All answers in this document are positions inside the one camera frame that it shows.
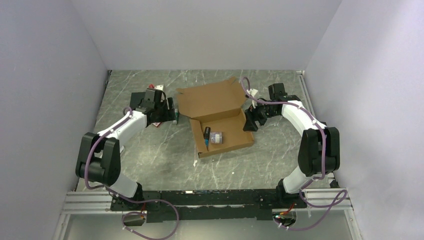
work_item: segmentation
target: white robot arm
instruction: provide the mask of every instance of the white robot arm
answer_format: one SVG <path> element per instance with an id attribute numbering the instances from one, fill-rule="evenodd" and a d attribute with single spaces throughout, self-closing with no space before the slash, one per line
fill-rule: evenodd
<path id="1" fill-rule="evenodd" d="M 75 173 L 84 178 L 89 162 L 90 182 L 101 183 L 120 195 L 140 201 L 143 199 L 142 186 L 121 172 L 120 153 L 134 134 L 152 123 L 173 121 L 176 115 L 173 99 L 166 98 L 163 85 L 148 88 L 145 92 L 133 92 L 130 108 L 132 111 L 126 112 L 112 126 L 98 133 L 88 132 L 82 137 Z M 93 148 L 97 155 L 90 155 Z"/>
<path id="2" fill-rule="evenodd" d="M 303 108 L 304 105 L 301 101 L 292 100 L 288 101 L 289 103 L 293 103 L 298 105 L 300 108 Z M 307 116 L 299 107 L 295 107 L 293 105 L 283 105 L 282 106 L 282 116 L 290 121 L 290 123 L 296 128 L 297 132 L 302 136 L 303 132 L 308 129 L 318 130 L 317 126 L 313 124 L 312 120 Z M 327 126 L 317 119 L 314 118 L 317 124 L 324 129 Z M 299 191 L 299 189 L 304 186 L 309 180 L 314 177 L 319 177 L 321 173 L 314 174 L 312 176 L 306 176 L 299 166 L 297 166 L 288 177 L 284 178 L 283 186 L 285 192 L 288 194 L 294 194 Z"/>
<path id="3" fill-rule="evenodd" d="M 339 168 L 339 131 L 335 127 L 327 127 L 319 122 L 315 117 L 311 119 L 302 108 L 300 99 L 295 95 L 288 95 L 285 92 L 283 83 L 275 83 L 268 87 L 270 102 L 287 102 L 290 104 L 261 104 L 250 106 L 246 111 L 246 124 L 244 131 L 256 132 L 258 127 L 263 126 L 268 118 L 283 116 L 289 120 L 301 135 L 302 140 L 298 154 L 298 166 L 286 178 L 280 180 L 277 191 L 282 197 L 286 194 L 297 194 L 299 190 L 310 180 L 322 175 L 321 153 L 322 143 L 325 141 L 325 174 L 331 173 Z M 322 139 L 318 127 L 323 129 L 325 139 Z"/>

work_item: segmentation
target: marble floor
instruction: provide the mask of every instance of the marble floor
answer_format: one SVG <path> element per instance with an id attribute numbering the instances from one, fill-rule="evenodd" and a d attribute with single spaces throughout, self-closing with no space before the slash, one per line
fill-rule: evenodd
<path id="1" fill-rule="evenodd" d="M 269 99 L 268 86 L 284 83 L 290 95 L 306 105 L 306 96 L 292 70 L 114 70 L 99 109 L 95 132 L 108 128 L 122 117 L 132 92 L 143 92 L 149 84 L 164 84 L 166 95 L 187 88 L 248 76 L 251 87 Z M 250 105 L 246 101 L 243 109 Z M 144 190 L 222 190 L 275 188 L 297 166 L 301 136 L 281 116 L 268 119 L 253 133 L 251 147 L 210 157 L 198 158 L 189 118 L 180 115 L 178 125 L 163 123 L 135 134 L 121 155 L 121 171 L 142 184 Z M 326 180 L 310 188 L 329 188 Z M 80 179 L 77 191 L 85 191 Z"/>

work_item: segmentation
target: small jar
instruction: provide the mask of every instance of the small jar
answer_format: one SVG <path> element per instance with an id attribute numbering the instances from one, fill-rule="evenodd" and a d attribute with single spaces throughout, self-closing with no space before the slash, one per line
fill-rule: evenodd
<path id="1" fill-rule="evenodd" d="M 213 131 L 209 135 L 209 142 L 211 144 L 222 144 L 223 143 L 223 133 L 220 131 Z"/>

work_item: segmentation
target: open cardboard box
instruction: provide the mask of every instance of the open cardboard box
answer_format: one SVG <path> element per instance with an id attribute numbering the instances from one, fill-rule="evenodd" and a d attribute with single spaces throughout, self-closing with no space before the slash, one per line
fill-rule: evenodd
<path id="1" fill-rule="evenodd" d="M 191 130 L 199 158 L 250 147 L 253 134 L 243 131 L 246 116 L 241 106 L 246 101 L 242 85 L 231 77 L 202 86 L 177 88 L 176 98 L 181 115 L 190 118 Z M 203 132 L 222 132 L 222 144 L 209 143 L 206 147 Z"/>

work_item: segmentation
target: white wall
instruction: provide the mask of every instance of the white wall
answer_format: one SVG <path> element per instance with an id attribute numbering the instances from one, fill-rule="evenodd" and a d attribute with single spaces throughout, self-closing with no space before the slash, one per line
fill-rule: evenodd
<path id="1" fill-rule="evenodd" d="M 341 0 L 72 0 L 109 69 L 305 69 Z"/>
<path id="2" fill-rule="evenodd" d="M 51 239 L 107 71 L 69 0 L 0 4 L 0 239 Z"/>
<path id="3" fill-rule="evenodd" d="M 366 240 L 424 236 L 424 1 L 343 0 L 306 68 Z"/>

